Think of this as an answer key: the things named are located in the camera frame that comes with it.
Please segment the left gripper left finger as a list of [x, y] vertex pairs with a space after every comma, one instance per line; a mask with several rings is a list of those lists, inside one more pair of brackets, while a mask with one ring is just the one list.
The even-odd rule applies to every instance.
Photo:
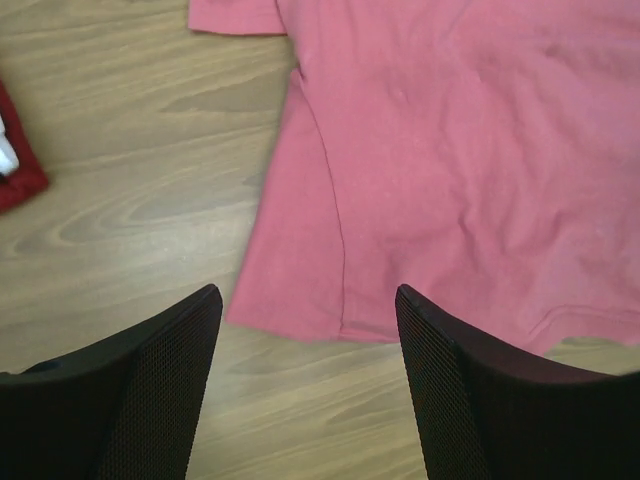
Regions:
[[209, 284], [103, 340], [2, 373], [2, 478], [185, 478], [222, 308]]

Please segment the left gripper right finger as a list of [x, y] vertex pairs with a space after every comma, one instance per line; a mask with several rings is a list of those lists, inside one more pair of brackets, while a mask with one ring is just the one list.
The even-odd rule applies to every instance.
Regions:
[[516, 348], [410, 286], [395, 309], [431, 479], [635, 479], [639, 376]]

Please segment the pink polo shirt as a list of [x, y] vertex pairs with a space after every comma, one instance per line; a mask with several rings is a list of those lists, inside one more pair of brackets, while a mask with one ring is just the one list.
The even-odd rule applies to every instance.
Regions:
[[194, 1], [297, 63], [229, 323], [394, 342], [408, 284], [541, 353], [639, 340], [635, 1]]

